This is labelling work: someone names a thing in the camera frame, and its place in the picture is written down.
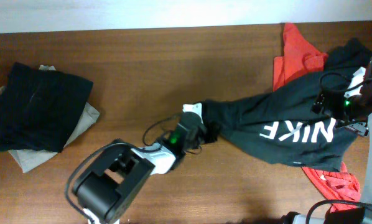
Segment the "red t-shirt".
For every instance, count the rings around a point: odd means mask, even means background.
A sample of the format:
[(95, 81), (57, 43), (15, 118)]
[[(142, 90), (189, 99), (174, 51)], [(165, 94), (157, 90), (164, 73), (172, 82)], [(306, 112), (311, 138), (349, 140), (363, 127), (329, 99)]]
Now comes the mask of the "red t-shirt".
[[(282, 39), (284, 54), (274, 58), (273, 90), (310, 72), (323, 71), (328, 54), (317, 50), (306, 41), (295, 24), (284, 25)], [(309, 167), (303, 167), (302, 170), (326, 199), (357, 202), (361, 198), (360, 183), (349, 173), (344, 162), (341, 163), (341, 170), (338, 172)]]

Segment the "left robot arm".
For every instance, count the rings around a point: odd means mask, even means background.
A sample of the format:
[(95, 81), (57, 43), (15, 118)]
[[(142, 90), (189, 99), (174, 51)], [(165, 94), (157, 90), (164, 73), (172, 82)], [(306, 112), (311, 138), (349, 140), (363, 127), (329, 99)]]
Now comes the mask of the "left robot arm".
[(203, 142), (201, 115), (188, 111), (179, 118), (175, 129), (148, 146), (115, 139), (90, 154), (67, 180), (70, 206), (89, 223), (118, 223), (150, 176), (176, 169)]

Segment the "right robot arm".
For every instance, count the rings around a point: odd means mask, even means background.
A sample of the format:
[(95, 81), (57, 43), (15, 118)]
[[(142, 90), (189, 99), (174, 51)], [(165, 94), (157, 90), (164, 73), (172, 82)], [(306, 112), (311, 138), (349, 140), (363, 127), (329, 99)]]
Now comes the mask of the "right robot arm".
[[(366, 169), (365, 186), (361, 195), (360, 202), (346, 200), (323, 200), (314, 204), (308, 214), (301, 215), (296, 212), (289, 212), (284, 215), (280, 222), (291, 224), (303, 223), (333, 223), (333, 224), (353, 224), (353, 223), (372, 223), (372, 90), (361, 90), (361, 94), (354, 96), (353, 100), (362, 107), (360, 111), (368, 115), (368, 129), (370, 136), (370, 148), (368, 154), (368, 164)], [(325, 218), (313, 218), (312, 214), (316, 208), (325, 204), (349, 204), (356, 208), (340, 212), (329, 213)]]

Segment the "dark green Nike t-shirt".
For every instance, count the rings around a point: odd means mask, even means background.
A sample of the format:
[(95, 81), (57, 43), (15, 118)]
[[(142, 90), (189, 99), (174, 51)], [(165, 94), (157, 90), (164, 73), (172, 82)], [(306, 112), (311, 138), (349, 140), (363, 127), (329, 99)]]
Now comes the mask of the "dark green Nike t-shirt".
[(357, 135), (311, 111), (322, 76), (308, 73), (272, 93), (236, 101), (205, 100), (203, 122), (214, 137), (269, 164), (338, 172)]

